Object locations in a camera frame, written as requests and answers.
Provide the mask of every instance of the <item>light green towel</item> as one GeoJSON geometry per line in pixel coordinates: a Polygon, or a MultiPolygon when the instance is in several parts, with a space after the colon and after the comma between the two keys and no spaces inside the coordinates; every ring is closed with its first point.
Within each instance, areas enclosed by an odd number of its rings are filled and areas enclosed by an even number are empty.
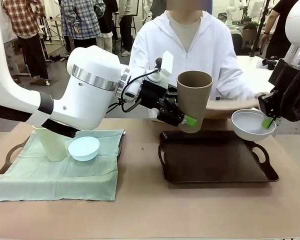
{"type": "MultiPolygon", "coordinates": [[[[80,162],[71,156],[49,161],[33,132],[5,174],[0,175],[0,202],[80,199],[114,201],[119,143],[124,130],[80,131],[76,138],[98,138],[97,157],[80,162]]],[[[68,146],[72,138],[65,137],[68,146]]]]}

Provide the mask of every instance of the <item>person's arm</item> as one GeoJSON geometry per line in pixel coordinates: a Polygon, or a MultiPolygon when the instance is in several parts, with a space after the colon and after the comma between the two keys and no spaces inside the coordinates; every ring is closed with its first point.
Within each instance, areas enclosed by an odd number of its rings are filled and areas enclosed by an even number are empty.
{"type": "Polygon", "coordinates": [[[34,14],[38,19],[42,19],[45,17],[45,5],[41,0],[29,0],[29,3],[35,6],[34,14]]]}
{"type": "Polygon", "coordinates": [[[119,21],[124,17],[125,11],[126,11],[126,7],[127,7],[127,0],[119,0],[119,10],[118,10],[119,21]]]}
{"type": "Polygon", "coordinates": [[[274,27],[275,22],[279,16],[280,16],[280,13],[278,13],[277,11],[275,11],[275,10],[271,11],[269,18],[266,21],[265,30],[264,30],[265,33],[270,33],[270,31],[274,27]]]}
{"type": "Polygon", "coordinates": [[[270,31],[274,27],[275,22],[279,16],[280,16],[280,13],[278,13],[274,9],[271,11],[269,18],[266,21],[264,34],[262,35],[262,38],[261,38],[261,45],[264,45],[266,43],[266,41],[269,39],[270,31]]]}
{"type": "Polygon", "coordinates": [[[150,69],[148,45],[146,41],[146,28],[147,26],[144,25],[135,37],[131,50],[129,62],[130,67],[150,69]]]}
{"type": "Polygon", "coordinates": [[[112,0],[111,2],[111,7],[112,7],[112,13],[116,13],[118,12],[118,3],[117,3],[117,0],[112,0]]]}
{"type": "Polygon", "coordinates": [[[3,0],[1,0],[1,7],[2,7],[2,10],[5,12],[5,14],[7,14],[9,16],[9,13],[8,13],[8,11],[6,9],[6,6],[5,6],[5,3],[4,3],[3,0]]]}
{"type": "Polygon", "coordinates": [[[105,10],[106,10],[106,5],[105,5],[104,1],[103,0],[95,0],[94,12],[98,19],[103,17],[105,10]]]}
{"type": "Polygon", "coordinates": [[[72,0],[63,0],[63,14],[66,18],[66,21],[73,27],[78,27],[80,22],[74,9],[75,6],[73,5],[72,0]]]}
{"type": "Polygon", "coordinates": [[[218,46],[222,46],[222,50],[219,52],[220,56],[218,58],[222,59],[222,64],[216,90],[222,97],[226,97],[227,99],[253,99],[256,94],[239,67],[231,33],[228,28],[224,30],[223,35],[219,39],[220,43],[218,46]]]}

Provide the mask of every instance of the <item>wooden table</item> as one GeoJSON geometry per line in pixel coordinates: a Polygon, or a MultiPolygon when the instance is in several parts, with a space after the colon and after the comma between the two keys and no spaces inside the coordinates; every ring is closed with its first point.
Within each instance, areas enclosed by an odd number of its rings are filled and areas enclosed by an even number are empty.
{"type": "MultiPolygon", "coordinates": [[[[280,176],[255,188],[177,189],[162,177],[158,135],[175,128],[147,119],[104,119],[99,129],[124,128],[115,202],[0,202],[0,238],[283,238],[300,236],[300,168],[272,138],[260,142],[280,176]]],[[[204,128],[230,129],[229,121],[204,128]]],[[[32,127],[19,124],[2,142],[7,152],[32,127]]]]}

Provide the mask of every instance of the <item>checkered shirt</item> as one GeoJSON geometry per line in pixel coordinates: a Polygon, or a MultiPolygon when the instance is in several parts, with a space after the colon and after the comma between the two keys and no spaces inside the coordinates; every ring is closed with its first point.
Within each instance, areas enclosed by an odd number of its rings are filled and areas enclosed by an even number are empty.
{"type": "Polygon", "coordinates": [[[98,19],[106,10],[103,0],[61,1],[62,31],[64,36],[84,40],[101,36],[98,19]]]}
{"type": "Polygon", "coordinates": [[[45,16],[41,0],[1,0],[3,11],[9,16],[13,32],[18,36],[30,36],[39,32],[37,20],[45,16]]]}

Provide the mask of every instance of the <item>person's hand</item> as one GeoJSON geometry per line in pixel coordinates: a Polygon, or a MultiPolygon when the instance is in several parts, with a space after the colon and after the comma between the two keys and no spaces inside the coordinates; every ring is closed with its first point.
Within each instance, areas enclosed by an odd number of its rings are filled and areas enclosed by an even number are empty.
{"type": "Polygon", "coordinates": [[[261,38],[261,45],[265,45],[266,42],[269,40],[270,35],[269,34],[263,34],[261,38]]]}
{"type": "Polygon", "coordinates": [[[74,31],[76,34],[80,34],[80,31],[79,31],[79,27],[78,26],[74,26],[74,31]]]}

